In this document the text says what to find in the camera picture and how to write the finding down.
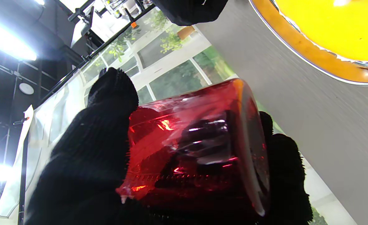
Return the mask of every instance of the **glass pane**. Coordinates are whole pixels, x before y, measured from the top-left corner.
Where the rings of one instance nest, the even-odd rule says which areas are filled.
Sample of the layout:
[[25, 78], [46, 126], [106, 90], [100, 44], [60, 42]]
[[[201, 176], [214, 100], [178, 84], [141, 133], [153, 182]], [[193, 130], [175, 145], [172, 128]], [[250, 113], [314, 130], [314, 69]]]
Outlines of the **glass pane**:
[[235, 74], [213, 46], [196, 55], [194, 60], [213, 84], [220, 83]]
[[189, 60], [149, 84], [158, 100], [188, 91], [195, 91], [208, 85]]
[[96, 76], [98, 76], [99, 71], [101, 71], [101, 69], [103, 68], [106, 68], [106, 65], [104, 61], [100, 57], [98, 57], [98, 59], [95, 60], [95, 62], [92, 65], [88, 63], [87, 66], [85, 66], [82, 69], [82, 71], [84, 71], [86, 68], [88, 68], [88, 70], [86, 70], [83, 74], [84, 74], [85, 80], [88, 82], [94, 79]]
[[151, 41], [147, 46], [138, 52], [141, 59], [142, 67], [146, 68], [156, 63], [161, 58], [178, 50], [183, 46], [183, 40], [180, 39], [177, 32], [182, 27], [172, 25], [165, 32], [161, 33], [156, 39]]
[[168, 23], [169, 20], [160, 10], [152, 10], [148, 14], [144, 15], [140, 20], [137, 20], [138, 26], [136, 29], [139, 29], [140, 31], [136, 32], [133, 35], [133, 39], [130, 39], [129, 42], [134, 44], [138, 39], [150, 31], [163, 30], [165, 25]]
[[128, 60], [128, 62], [126, 62], [123, 66], [121, 66], [120, 69], [122, 69], [124, 72], [127, 72], [128, 70], [135, 67], [136, 65], [137, 65], [137, 60], [135, 59], [135, 57], [132, 57], [130, 58], [130, 60]]
[[151, 94], [149, 93], [148, 88], [146, 86], [137, 91], [137, 94], [138, 100], [140, 101], [139, 105], [147, 104], [153, 101]]
[[87, 105], [88, 105], [88, 95], [89, 95], [89, 91], [91, 90], [91, 87], [87, 88], [84, 92], [84, 105], [85, 105], [85, 107], [87, 107]]
[[138, 67], [134, 67], [131, 70], [127, 71], [126, 74], [127, 74], [128, 77], [132, 77], [132, 76], [134, 76], [135, 74], [137, 74], [139, 72], [140, 72], [140, 69]]

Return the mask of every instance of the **tree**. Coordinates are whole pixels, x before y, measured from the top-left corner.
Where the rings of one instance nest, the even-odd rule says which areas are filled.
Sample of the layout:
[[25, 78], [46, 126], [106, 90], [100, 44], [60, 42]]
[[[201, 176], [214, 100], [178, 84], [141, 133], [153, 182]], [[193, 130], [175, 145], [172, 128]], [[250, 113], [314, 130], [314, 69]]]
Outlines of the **tree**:
[[325, 218], [319, 214], [319, 212], [312, 207], [313, 220], [309, 223], [309, 225], [328, 225], [325, 221]]

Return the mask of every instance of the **metal beam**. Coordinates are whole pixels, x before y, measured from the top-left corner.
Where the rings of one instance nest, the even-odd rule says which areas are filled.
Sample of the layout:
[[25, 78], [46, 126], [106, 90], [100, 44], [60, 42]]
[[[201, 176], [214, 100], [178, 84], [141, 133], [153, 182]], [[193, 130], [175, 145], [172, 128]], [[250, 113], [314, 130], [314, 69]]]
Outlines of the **metal beam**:
[[[28, 79], [28, 78], [26, 78], [26, 77], [21, 76], [17, 71], [13, 71], [13, 70], [8, 69], [8, 68], [6, 68], [6, 67], [4, 67], [4, 66], [2, 66], [2, 65], [0, 65], [0, 70], [2, 70], [3, 72], [5, 72], [5, 73], [7, 73], [7, 74], [17, 76], [18, 78], [21, 78], [21, 79], [23, 79], [23, 80], [26, 80], [26, 81], [28, 81], [28, 82], [30, 82], [30, 83], [32, 83], [32, 84], [38, 85], [38, 84], [37, 84], [37, 83], [35, 83], [34, 81], [32, 81], [32, 80], [30, 80], [30, 79]], [[42, 88], [42, 89], [44, 89], [44, 90], [49, 91], [49, 89], [47, 89], [47, 88], [45, 88], [45, 87], [43, 87], [43, 86], [41, 86], [41, 88]]]
[[[37, 67], [35, 67], [35, 66], [33, 66], [33, 65], [31, 65], [31, 64], [29, 64], [29, 63], [27, 63], [26, 61], [22, 61], [24, 64], [26, 64], [27, 66], [29, 66], [29, 67], [31, 67], [31, 68], [33, 68], [34, 70], [38, 70], [38, 68]], [[42, 71], [42, 74], [44, 74], [45, 76], [47, 76], [47, 77], [49, 77], [50, 79], [52, 79], [52, 80], [56, 80], [54, 77], [52, 77], [51, 75], [49, 75], [48, 73], [45, 73], [44, 71]]]

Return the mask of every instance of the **window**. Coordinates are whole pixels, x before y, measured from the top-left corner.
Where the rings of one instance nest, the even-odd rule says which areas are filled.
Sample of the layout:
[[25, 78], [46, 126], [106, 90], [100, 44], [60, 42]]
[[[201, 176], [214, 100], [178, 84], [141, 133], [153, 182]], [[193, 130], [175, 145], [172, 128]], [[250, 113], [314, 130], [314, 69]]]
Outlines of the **window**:
[[125, 52], [127, 49], [128, 45], [125, 43], [125, 41], [116, 39], [110, 44], [110, 47], [105, 50], [102, 56], [106, 63], [110, 65], [118, 60], [119, 54], [121, 55], [121, 53]]
[[173, 50], [167, 50], [166, 52], [164, 52], [165, 50], [162, 47], [162, 40], [165, 40], [167, 38], [169, 38], [169, 33], [163, 32], [155, 40], [151, 41], [147, 46], [145, 46], [138, 52], [138, 56], [140, 57], [142, 62], [142, 67], [149, 67], [161, 58], [173, 52]]
[[137, 60], [134, 57], [132, 57], [130, 58], [130, 60], [124, 63], [124, 65], [121, 66], [120, 69], [122, 69], [124, 72], [127, 72], [128, 70], [135, 67], [136, 65], [137, 65]]
[[134, 76], [135, 74], [137, 74], [139, 72], [140, 72], [140, 69], [138, 67], [134, 67], [131, 70], [128, 70], [126, 72], [126, 74], [127, 74], [128, 77], [132, 77], [132, 76]]
[[82, 68], [81, 71], [84, 71], [83, 74], [84, 74], [85, 80], [89, 82], [95, 77], [97, 77], [99, 75], [99, 72], [103, 68], [106, 68], [106, 65], [104, 61], [100, 57], [98, 57], [93, 64], [88, 64], [88, 66], [85, 66], [84, 68]]
[[213, 84], [220, 83], [234, 75], [234, 72], [213, 46], [197, 54], [194, 60]]
[[137, 91], [137, 94], [138, 94], [138, 100], [140, 101], [139, 105], [147, 104], [147, 103], [154, 101], [151, 97], [151, 94], [149, 93], [147, 86]]
[[89, 91], [91, 90], [91, 87], [87, 88], [85, 90], [85, 92], [84, 92], [84, 104], [85, 104], [85, 107], [87, 107], [87, 105], [88, 105], [88, 95], [89, 95]]
[[191, 61], [186, 61], [150, 83], [156, 99], [195, 91], [208, 84]]

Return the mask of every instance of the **green foliage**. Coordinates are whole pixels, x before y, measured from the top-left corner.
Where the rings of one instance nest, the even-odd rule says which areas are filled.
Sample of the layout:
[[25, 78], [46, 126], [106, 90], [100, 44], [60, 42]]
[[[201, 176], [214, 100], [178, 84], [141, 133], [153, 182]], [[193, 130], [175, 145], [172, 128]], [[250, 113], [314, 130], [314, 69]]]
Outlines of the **green foliage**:
[[151, 27], [155, 30], [163, 30], [168, 21], [162, 11], [153, 10], [151, 18], [145, 20], [144, 23], [151, 24]]
[[319, 214], [319, 212], [312, 207], [313, 220], [309, 223], [309, 225], [328, 225], [325, 221], [325, 218]]
[[112, 54], [115, 59], [118, 59], [119, 62], [122, 62], [121, 57], [124, 56], [124, 52], [127, 50], [127, 41], [135, 40], [135, 35], [140, 33], [141, 29], [132, 29], [129, 28], [123, 34], [121, 34], [116, 40], [114, 40], [110, 46], [111, 50], [109, 50], [109, 54]]
[[163, 48], [163, 50], [161, 50], [160, 52], [166, 53], [170, 50], [175, 51], [183, 47], [182, 41], [177, 33], [169, 29], [166, 30], [166, 33], [168, 33], [169, 36], [161, 39], [163, 44], [161, 44], [160, 46]]

